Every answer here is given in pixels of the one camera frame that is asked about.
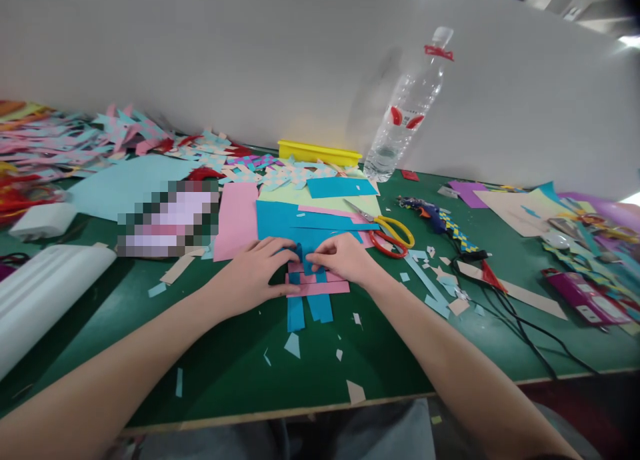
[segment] gray pants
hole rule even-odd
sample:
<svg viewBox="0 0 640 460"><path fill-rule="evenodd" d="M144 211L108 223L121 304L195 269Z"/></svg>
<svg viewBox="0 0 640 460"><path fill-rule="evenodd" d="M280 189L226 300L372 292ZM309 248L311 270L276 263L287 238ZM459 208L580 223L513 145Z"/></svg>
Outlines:
<svg viewBox="0 0 640 460"><path fill-rule="evenodd" d="M536 406L582 458L601 458L564 418ZM432 425L432 417L442 422ZM332 460L485 458L440 399L432 397L324 413L314 422L262 421L149 435L140 460L288 460L300 454Z"/></svg>

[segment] red ribbon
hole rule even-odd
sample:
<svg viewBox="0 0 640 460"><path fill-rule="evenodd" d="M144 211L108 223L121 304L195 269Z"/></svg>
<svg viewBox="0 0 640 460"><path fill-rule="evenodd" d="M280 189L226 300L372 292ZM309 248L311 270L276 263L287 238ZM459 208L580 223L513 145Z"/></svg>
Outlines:
<svg viewBox="0 0 640 460"><path fill-rule="evenodd" d="M434 47L433 45L425 45L425 53L427 55L435 55L437 57L446 58L447 60L453 61L453 52L445 51L440 47Z"/></svg>

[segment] white wall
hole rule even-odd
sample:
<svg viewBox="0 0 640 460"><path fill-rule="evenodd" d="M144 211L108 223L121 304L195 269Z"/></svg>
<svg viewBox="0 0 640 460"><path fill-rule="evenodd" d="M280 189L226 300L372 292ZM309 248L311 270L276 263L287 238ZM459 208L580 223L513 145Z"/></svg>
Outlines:
<svg viewBox="0 0 640 460"><path fill-rule="evenodd" d="M439 25L455 62L405 167L640 190L637 51L516 0L0 0L0 97L366 153Z"/></svg>

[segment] red scissors handle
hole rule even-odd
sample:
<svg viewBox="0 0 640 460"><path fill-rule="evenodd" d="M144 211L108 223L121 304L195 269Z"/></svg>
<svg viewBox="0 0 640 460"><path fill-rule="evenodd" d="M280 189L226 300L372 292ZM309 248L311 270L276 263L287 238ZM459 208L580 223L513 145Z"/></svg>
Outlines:
<svg viewBox="0 0 640 460"><path fill-rule="evenodd" d="M382 245L378 243L378 240L376 239L376 237L380 237L383 240L388 241L390 244L395 245L398 249L400 249L400 253L387 250L386 248L384 248ZM402 243L398 242L398 240L396 240L395 238L384 234L380 230L369 230L369 238L371 239L373 246L376 247L378 250L380 250L382 253L384 253L388 257L400 259L400 258L406 257L409 252L409 250L407 250L407 248Z"/></svg>

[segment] yellow box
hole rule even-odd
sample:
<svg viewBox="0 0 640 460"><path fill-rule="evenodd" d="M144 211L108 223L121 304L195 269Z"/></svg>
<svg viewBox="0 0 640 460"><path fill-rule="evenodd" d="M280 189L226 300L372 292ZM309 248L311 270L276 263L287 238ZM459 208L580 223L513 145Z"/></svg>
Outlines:
<svg viewBox="0 0 640 460"><path fill-rule="evenodd" d="M280 140L278 145L280 158L287 159L293 155L296 161L316 162L320 159L341 167L356 167L358 160L362 158L362 155L353 150L332 149L289 140Z"/></svg>

